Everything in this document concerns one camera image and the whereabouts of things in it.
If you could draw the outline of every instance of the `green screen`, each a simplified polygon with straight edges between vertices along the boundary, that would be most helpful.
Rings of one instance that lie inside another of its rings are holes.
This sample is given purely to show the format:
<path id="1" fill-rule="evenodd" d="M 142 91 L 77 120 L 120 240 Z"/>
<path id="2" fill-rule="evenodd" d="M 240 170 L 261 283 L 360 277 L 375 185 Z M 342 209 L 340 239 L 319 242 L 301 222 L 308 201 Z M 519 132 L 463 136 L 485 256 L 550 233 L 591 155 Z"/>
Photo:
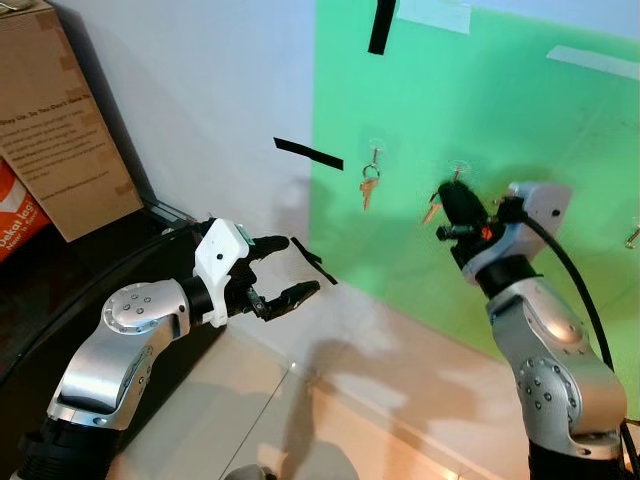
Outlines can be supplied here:
<path id="1" fill-rule="evenodd" d="M 314 148 L 345 170 L 313 166 L 313 250 L 341 280 L 500 358 L 486 300 L 435 238 L 444 214 L 420 224 L 429 197 L 455 165 L 488 206 L 512 181 L 572 186 L 558 239 L 590 287 L 637 415 L 639 258 L 625 241 L 638 216 L 638 82 L 546 56 L 564 45 L 637 62 L 638 45 L 474 9 L 470 35 L 395 18 L 377 56 L 367 53 L 375 4 L 317 3 Z M 371 139 L 385 151 L 364 212 Z M 550 251 L 534 267 L 587 318 Z"/>

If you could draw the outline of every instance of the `black tape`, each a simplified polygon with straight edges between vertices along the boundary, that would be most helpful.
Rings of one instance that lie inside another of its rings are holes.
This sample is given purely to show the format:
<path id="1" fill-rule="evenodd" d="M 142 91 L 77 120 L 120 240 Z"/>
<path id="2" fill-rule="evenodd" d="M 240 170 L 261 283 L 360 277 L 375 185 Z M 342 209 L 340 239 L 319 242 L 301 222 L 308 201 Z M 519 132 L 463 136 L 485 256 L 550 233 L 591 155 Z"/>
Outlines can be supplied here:
<path id="1" fill-rule="evenodd" d="M 396 8 L 396 0 L 378 0 L 376 18 L 373 21 L 371 30 L 371 40 L 369 40 L 369 53 L 376 55 L 384 54 L 384 47 L 387 45 L 387 37 L 391 29 L 393 11 Z"/>
<path id="2" fill-rule="evenodd" d="M 318 270 L 322 275 L 324 275 L 324 277 L 327 280 L 329 280 L 332 285 L 338 284 L 338 281 L 332 275 L 327 273 L 324 270 L 324 268 L 320 266 L 320 264 L 322 263 L 322 259 L 320 257 L 318 257 L 317 255 L 314 255 L 309 250 L 304 248 L 296 237 L 291 237 L 291 243 L 293 243 L 296 247 L 298 247 L 298 250 L 300 250 L 300 253 L 302 253 L 302 256 L 305 258 L 305 260 L 309 262 L 309 265 L 311 265 L 313 268 Z"/>
<path id="3" fill-rule="evenodd" d="M 344 170 L 344 161 L 341 158 L 318 152 L 313 148 L 305 147 L 304 145 L 290 142 L 289 140 L 282 140 L 281 138 L 273 137 L 273 141 L 276 144 L 276 148 L 279 148 L 280 150 L 297 153 L 298 155 L 309 157 L 314 162 L 322 163 L 323 165 L 327 165 L 328 167 L 333 167 L 338 170 Z"/>

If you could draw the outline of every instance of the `beige floor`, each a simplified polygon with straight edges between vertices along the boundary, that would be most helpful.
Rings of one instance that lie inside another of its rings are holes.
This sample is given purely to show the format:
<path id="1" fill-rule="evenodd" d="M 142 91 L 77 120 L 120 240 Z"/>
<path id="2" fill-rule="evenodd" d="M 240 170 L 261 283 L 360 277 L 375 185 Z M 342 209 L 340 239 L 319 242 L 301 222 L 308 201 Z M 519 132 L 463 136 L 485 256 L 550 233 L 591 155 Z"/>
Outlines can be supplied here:
<path id="1" fill-rule="evenodd" d="M 462 466 L 444 467 L 393 431 L 329 384 L 310 383 L 263 347 L 225 334 L 108 478 L 212 480 L 248 463 L 283 480 L 463 478 Z"/>

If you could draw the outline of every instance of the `orange label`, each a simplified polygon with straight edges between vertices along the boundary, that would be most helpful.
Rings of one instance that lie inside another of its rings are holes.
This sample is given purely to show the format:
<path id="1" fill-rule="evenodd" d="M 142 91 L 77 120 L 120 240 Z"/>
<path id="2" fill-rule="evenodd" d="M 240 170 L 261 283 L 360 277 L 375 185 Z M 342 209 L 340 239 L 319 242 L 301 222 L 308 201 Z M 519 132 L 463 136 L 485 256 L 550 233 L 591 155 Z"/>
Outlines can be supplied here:
<path id="1" fill-rule="evenodd" d="M 0 159 L 0 262 L 48 223 L 40 206 Z"/>

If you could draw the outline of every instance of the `robotic arm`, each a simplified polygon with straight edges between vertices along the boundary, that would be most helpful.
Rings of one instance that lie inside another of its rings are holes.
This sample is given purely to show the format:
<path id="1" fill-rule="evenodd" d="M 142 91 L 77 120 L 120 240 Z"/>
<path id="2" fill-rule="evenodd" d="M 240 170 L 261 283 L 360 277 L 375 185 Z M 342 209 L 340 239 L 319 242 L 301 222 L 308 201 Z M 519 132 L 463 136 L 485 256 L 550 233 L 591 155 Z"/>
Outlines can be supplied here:
<path id="1" fill-rule="evenodd" d="M 511 365 L 530 441 L 531 479 L 622 479 L 619 427 L 626 396 L 591 349 L 584 322 L 530 261 L 543 240 L 517 218 L 523 212 L 555 234 L 571 191 L 512 184 L 496 217 L 459 181 L 439 188 L 451 226 L 440 240 L 467 281 L 489 298 L 494 339 Z"/>
<path id="2" fill-rule="evenodd" d="M 184 282 L 136 283 L 112 294 L 95 332 L 69 363 L 39 432 L 25 436 L 24 466 L 12 480 L 102 480 L 149 382 L 154 360 L 203 323 L 220 327 L 253 311 L 269 321 L 317 292 L 295 285 L 267 302 L 253 289 L 250 263 L 285 249 L 285 237 L 251 239 L 242 227 L 215 220 Z"/>

